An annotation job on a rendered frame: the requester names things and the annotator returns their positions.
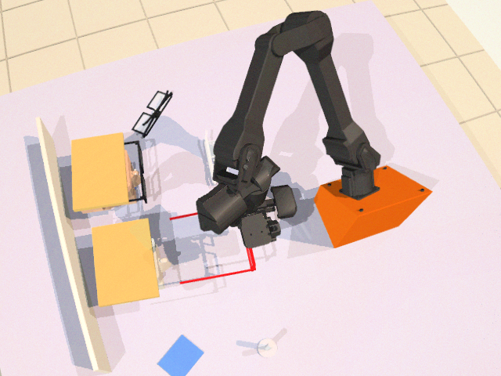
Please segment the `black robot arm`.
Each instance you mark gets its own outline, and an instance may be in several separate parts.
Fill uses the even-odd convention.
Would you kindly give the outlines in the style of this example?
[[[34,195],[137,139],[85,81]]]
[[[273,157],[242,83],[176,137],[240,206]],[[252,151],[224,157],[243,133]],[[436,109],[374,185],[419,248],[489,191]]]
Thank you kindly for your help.
[[[197,200],[204,224],[220,235],[234,222],[245,248],[277,241],[281,228],[266,218],[264,208],[246,214],[247,205],[263,202],[272,177],[280,167],[267,155],[263,121],[276,84],[283,57],[293,51],[304,62],[328,124],[322,143],[336,165],[342,165],[339,193],[360,201],[376,193],[373,170],[380,154],[365,132],[353,121],[333,63],[333,31],[326,13],[303,11],[258,36],[247,76],[232,117],[222,126],[214,142],[212,180],[218,185]],[[238,175],[227,168],[238,170]]]

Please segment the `long cream flat panel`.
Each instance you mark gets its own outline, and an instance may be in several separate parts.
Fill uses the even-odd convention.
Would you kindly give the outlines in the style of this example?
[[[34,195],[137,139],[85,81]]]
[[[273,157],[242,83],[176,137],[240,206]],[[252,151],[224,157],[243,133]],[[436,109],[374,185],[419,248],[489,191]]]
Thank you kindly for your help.
[[[54,139],[43,124],[36,118],[45,174],[49,185],[50,197],[59,231],[67,272],[70,278],[77,314],[82,326],[88,354],[95,372],[112,373],[106,349],[101,338],[95,310],[90,299],[81,258],[70,220],[69,208],[65,196],[62,177],[57,161]]]

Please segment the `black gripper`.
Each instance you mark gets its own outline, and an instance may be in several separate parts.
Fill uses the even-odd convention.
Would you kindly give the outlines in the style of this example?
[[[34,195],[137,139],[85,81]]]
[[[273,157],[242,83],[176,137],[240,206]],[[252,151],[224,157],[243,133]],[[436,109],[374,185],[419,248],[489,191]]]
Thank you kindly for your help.
[[[294,198],[294,193],[293,190],[290,186],[288,185],[283,185],[283,186],[273,186],[271,187],[271,192],[273,194],[273,199],[264,199],[263,202],[261,202],[258,205],[255,206],[250,206],[247,205],[247,210],[245,211],[246,214],[251,214],[256,212],[258,209],[264,208],[266,213],[267,212],[274,212],[277,209],[277,218],[278,219],[286,219],[286,218],[291,218],[294,217],[296,212],[297,212],[297,205],[296,201]],[[276,209],[275,209],[276,206]],[[196,211],[197,215],[199,214],[198,212],[198,203],[196,202]],[[200,230],[203,232],[206,231],[211,231],[202,221],[200,216],[198,215],[198,220],[200,224]]]

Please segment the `red glasses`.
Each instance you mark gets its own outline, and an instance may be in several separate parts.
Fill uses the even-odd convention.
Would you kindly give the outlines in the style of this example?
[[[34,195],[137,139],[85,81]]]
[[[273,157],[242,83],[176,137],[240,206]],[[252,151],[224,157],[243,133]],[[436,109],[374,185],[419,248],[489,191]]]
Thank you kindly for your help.
[[[193,214],[182,215],[182,216],[170,218],[170,220],[181,219],[181,218],[185,218],[185,217],[189,217],[189,216],[193,216],[193,215],[197,215],[197,212],[193,213]],[[249,249],[249,248],[246,248],[246,249],[247,249],[247,256],[249,258],[250,269],[246,269],[246,270],[242,270],[242,271],[238,271],[238,272],[234,272],[234,273],[226,273],[226,274],[217,275],[217,276],[214,276],[214,277],[207,277],[207,278],[202,278],[202,279],[198,278],[198,279],[194,279],[194,280],[187,280],[187,281],[180,282],[180,284],[185,284],[185,283],[189,283],[189,282],[193,282],[193,281],[198,281],[198,280],[210,280],[210,279],[214,279],[214,278],[217,278],[217,277],[224,277],[224,276],[229,276],[229,275],[238,274],[238,273],[245,273],[245,272],[249,272],[249,271],[252,272],[252,271],[256,270],[256,267],[255,267],[256,264],[255,264],[255,260],[254,260],[253,251],[252,251],[252,249]]]

